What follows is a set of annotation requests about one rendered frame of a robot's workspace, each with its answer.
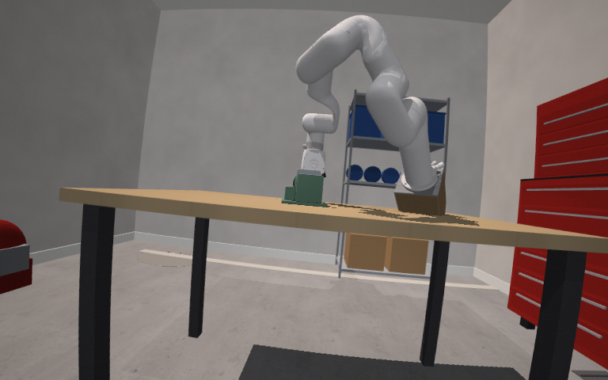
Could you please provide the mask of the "green slide mechanism with black handwheel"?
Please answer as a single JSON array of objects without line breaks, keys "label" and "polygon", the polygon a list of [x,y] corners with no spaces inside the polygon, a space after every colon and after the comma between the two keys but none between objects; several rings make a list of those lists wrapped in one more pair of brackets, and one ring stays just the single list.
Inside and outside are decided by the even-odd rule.
[{"label": "green slide mechanism with black handwheel", "polygon": [[281,203],[327,207],[327,203],[322,203],[324,176],[321,171],[310,169],[297,169],[296,177],[293,181],[294,187],[285,187],[285,196]]}]

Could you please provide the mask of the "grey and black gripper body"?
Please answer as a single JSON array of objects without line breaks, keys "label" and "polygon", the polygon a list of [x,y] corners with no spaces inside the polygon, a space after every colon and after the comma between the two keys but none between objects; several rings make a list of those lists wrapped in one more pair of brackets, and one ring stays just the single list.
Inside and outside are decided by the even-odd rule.
[{"label": "grey and black gripper body", "polygon": [[306,149],[302,156],[302,169],[318,170],[325,173],[325,152],[318,149]]}]

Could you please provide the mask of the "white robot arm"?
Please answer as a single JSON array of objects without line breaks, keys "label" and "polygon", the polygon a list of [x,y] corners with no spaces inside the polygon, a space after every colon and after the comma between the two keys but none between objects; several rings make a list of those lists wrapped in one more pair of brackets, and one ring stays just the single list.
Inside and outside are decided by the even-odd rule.
[{"label": "white robot arm", "polygon": [[366,93],[367,109],[386,141],[399,147],[404,170],[402,185],[411,191],[431,188],[438,180],[437,169],[445,165],[431,162],[427,108],[417,97],[403,99],[409,89],[408,76],[384,29],[372,17],[358,15],[340,22],[298,59],[299,79],[313,83],[307,85],[308,95],[332,110],[332,115],[304,115],[302,126],[307,139],[302,147],[323,150],[325,133],[336,131],[340,107],[331,93],[332,69],[355,50],[361,51],[373,82]]}]

